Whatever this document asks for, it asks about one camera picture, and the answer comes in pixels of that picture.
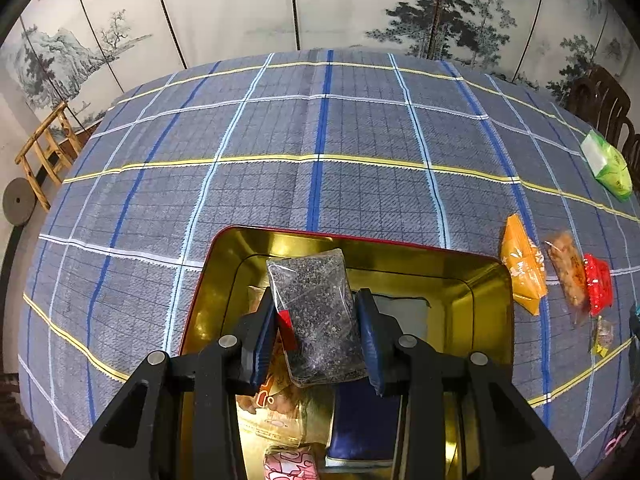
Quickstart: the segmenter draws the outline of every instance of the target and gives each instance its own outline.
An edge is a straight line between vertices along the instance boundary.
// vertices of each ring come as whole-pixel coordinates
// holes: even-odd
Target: blue package
[[[335,407],[325,467],[357,472],[391,466],[400,397],[379,397],[367,378],[334,386]]]

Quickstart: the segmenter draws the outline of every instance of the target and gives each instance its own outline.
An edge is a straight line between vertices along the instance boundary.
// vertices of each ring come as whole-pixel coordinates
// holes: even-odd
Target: plaid tablecloth
[[[630,392],[640,211],[591,176],[588,126],[535,92],[449,62],[351,50],[199,66],[124,94],[53,203],[26,283],[20,382],[68,461],[151,350],[177,351],[207,247],[230,224],[498,255],[519,213],[609,263],[616,351],[592,361],[552,267],[516,306],[513,382],[581,473]]]

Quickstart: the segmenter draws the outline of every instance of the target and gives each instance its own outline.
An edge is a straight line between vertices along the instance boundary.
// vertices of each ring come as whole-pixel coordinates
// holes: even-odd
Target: red tag
[[[278,313],[278,328],[282,339],[282,347],[285,350],[295,350],[298,345],[296,344],[296,336],[293,333],[293,325],[288,310],[282,310]]]

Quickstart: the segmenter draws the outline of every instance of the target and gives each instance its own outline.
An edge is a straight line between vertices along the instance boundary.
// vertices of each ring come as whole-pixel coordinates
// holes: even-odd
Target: bag of dark seeds
[[[296,386],[367,375],[340,249],[267,261],[291,380]]]

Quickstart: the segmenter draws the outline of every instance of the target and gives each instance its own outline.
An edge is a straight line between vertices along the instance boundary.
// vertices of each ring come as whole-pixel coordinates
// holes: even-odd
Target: green package
[[[601,135],[591,130],[580,145],[591,173],[618,200],[626,200],[633,192],[626,160]]]

